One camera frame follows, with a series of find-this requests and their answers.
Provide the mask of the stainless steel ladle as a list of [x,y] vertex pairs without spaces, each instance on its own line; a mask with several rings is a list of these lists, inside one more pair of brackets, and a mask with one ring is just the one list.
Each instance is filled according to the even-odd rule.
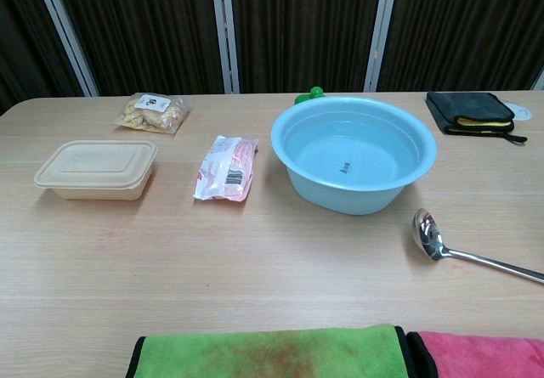
[[413,240],[416,245],[427,255],[427,257],[435,262],[445,258],[461,259],[501,270],[544,285],[543,273],[448,248],[442,240],[442,234],[437,223],[426,209],[420,208],[416,211],[412,219],[412,225]]

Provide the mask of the light blue plastic basin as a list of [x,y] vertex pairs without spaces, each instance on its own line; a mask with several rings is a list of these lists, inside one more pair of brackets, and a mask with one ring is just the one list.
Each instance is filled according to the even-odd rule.
[[283,111],[270,134],[292,187],[305,200],[349,215],[379,212],[434,165],[429,128],[400,107],[325,96]]

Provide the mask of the pink white snack packet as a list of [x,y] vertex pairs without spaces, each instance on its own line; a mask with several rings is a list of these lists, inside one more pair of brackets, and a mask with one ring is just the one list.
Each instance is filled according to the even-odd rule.
[[256,139],[218,135],[199,168],[193,197],[243,202],[252,185],[257,151]]

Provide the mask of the green plastic toy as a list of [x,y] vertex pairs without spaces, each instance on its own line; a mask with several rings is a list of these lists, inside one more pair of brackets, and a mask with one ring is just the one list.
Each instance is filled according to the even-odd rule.
[[308,93],[301,93],[299,94],[295,100],[294,100],[294,104],[300,104],[302,102],[305,102],[305,101],[308,101],[308,100],[311,100],[311,99],[318,99],[318,98],[322,98],[324,97],[325,94],[324,94],[324,91],[321,87],[318,87],[318,86],[315,86],[315,87],[312,87]]

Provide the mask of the clear bag of snacks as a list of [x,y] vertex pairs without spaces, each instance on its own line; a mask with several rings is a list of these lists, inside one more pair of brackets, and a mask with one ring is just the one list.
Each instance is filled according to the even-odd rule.
[[175,134],[189,108],[179,97],[157,93],[134,93],[115,119],[119,127]]

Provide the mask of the beige lidded food container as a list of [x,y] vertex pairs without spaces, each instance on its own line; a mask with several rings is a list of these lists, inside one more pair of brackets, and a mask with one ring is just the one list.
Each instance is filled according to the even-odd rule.
[[43,163],[34,184],[67,200],[137,200],[156,153],[145,140],[71,141]]

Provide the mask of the green microfiber towel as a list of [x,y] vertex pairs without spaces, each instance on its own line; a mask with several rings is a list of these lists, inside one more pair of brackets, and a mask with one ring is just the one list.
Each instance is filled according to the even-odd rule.
[[142,336],[126,378],[416,378],[404,331],[391,324]]

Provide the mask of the folded black yellow cloth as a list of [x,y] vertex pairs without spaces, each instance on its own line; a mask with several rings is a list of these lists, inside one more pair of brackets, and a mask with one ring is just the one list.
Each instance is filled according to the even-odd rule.
[[528,140],[513,134],[514,113],[493,93],[427,92],[425,103],[443,134],[503,138],[514,144]]

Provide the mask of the white round table grommet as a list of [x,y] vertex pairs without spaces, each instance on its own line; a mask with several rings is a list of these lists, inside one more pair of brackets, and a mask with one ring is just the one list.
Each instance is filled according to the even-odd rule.
[[528,121],[533,117],[532,112],[521,104],[506,102],[505,105],[514,114],[515,121]]

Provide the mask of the pink microfiber towel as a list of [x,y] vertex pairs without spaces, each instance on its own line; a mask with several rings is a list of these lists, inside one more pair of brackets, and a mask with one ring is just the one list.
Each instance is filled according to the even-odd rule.
[[432,331],[406,339],[418,378],[544,378],[543,340]]

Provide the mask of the grey partition post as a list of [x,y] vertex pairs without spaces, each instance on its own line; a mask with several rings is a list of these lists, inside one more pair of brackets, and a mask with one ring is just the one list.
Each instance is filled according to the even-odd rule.
[[98,97],[99,90],[86,56],[82,50],[71,19],[62,0],[43,0],[67,58],[86,97]]
[[233,0],[213,0],[224,92],[239,94],[240,81],[235,41]]
[[377,2],[377,12],[365,73],[364,92],[376,92],[377,90],[393,8],[394,0],[378,0]]

